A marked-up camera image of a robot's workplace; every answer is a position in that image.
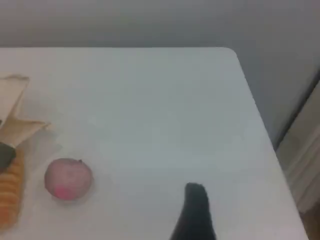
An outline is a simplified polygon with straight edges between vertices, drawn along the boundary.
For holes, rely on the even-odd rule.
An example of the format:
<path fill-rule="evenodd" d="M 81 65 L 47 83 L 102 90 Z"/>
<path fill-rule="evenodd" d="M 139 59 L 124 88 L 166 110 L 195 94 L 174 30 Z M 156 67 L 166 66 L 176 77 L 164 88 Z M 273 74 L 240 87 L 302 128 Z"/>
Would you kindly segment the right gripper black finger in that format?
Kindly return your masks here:
<path fill-rule="evenodd" d="M 202 184 L 189 182 L 171 240 L 216 240 L 208 194 Z"/>

